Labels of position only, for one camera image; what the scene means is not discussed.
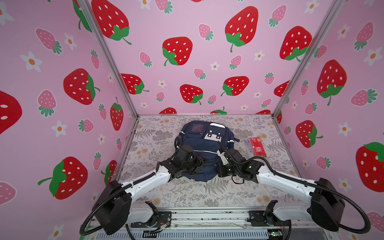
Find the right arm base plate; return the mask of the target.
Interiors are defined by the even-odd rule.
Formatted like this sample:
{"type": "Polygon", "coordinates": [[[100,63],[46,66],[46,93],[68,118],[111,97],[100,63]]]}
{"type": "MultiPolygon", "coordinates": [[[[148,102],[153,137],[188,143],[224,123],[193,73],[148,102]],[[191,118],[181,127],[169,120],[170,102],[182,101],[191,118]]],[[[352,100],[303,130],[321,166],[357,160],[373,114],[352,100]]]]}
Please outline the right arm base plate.
{"type": "Polygon", "coordinates": [[[247,222],[253,227],[288,227],[290,221],[281,221],[271,212],[249,211],[247,222]]]}

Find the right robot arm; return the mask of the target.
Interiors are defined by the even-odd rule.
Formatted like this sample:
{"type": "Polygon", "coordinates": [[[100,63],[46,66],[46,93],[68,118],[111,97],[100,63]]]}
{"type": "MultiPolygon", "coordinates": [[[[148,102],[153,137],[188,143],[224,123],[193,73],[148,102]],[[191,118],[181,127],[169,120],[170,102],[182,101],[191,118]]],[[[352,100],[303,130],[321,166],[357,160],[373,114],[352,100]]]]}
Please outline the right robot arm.
{"type": "Polygon", "coordinates": [[[255,156],[245,159],[235,149],[220,148],[217,155],[222,160],[218,167],[219,177],[237,176],[245,181],[268,185],[298,198],[297,202],[270,201],[256,222],[269,226],[289,220],[312,221],[330,232],[344,229],[355,234],[366,234],[371,229],[368,215],[354,201],[336,191],[332,183],[320,178],[317,181],[297,178],[274,170],[266,158],[255,156]],[[364,220],[361,229],[342,225],[346,203],[354,207],[364,220]]]}

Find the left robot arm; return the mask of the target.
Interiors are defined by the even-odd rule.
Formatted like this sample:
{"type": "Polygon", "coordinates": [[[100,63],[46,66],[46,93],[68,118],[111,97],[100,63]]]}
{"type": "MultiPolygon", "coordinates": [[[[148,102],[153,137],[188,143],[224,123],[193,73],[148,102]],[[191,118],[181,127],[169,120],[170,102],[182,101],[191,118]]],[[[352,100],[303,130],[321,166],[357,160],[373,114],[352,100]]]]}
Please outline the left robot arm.
{"type": "Polygon", "coordinates": [[[152,189],[181,177],[182,173],[195,175],[205,162],[192,147],[182,145],[171,157],[158,162],[154,170],[138,179],[122,184],[111,181],[81,225],[80,235],[87,236],[99,230],[114,234],[128,222],[129,216],[134,218],[134,222],[147,222],[155,210],[143,207],[149,212],[146,216],[134,212],[131,209],[133,203],[152,189]]]}

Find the red card pack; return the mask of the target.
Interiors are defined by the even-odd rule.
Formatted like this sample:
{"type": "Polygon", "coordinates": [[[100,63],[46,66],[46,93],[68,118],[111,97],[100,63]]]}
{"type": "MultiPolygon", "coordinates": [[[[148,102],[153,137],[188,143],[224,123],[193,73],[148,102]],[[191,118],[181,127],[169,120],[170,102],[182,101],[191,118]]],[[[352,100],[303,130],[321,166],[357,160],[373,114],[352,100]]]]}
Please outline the red card pack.
{"type": "Polygon", "coordinates": [[[266,157],[267,154],[265,152],[262,140],[260,138],[250,138],[252,150],[254,153],[254,156],[258,157],[266,157]]]}

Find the navy blue student backpack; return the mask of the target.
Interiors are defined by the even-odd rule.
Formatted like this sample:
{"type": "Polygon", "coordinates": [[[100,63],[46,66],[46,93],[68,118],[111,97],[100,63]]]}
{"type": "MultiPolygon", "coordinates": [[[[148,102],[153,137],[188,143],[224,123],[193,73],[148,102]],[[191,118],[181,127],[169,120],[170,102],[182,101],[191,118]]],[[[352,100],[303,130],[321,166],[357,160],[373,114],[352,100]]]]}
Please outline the navy blue student backpack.
{"type": "Polygon", "coordinates": [[[187,145],[202,157],[204,164],[195,174],[183,172],[182,176],[197,182],[207,182],[218,175],[217,167],[223,162],[217,151],[222,144],[227,149],[234,148],[234,144],[240,140],[235,138],[234,133],[226,126],[214,122],[192,121],[183,126],[175,146],[187,145]]]}

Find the clear plastic box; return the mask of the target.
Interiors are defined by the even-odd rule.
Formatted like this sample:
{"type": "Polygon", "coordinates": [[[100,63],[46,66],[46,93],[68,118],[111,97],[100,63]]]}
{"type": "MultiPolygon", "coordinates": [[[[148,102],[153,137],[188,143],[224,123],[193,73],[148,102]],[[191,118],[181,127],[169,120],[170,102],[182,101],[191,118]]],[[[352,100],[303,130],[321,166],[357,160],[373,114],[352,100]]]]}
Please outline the clear plastic box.
{"type": "Polygon", "coordinates": [[[245,144],[245,149],[250,153],[252,154],[253,153],[253,147],[252,147],[252,144],[250,142],[250,139],[244,139],[244,144],[245,144]]]}

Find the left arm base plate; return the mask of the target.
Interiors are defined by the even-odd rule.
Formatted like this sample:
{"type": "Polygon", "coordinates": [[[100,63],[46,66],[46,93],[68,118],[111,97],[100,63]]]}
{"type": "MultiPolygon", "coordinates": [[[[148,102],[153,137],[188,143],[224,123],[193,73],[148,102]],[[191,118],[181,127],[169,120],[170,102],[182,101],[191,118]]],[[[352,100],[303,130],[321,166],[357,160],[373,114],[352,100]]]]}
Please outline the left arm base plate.
{"type": "Polygon", "coordinates": [[[172,212],[154,213],[150,219],[145,222],[131,223],[131,228],[164,228],[171,225],[172,212]]]}

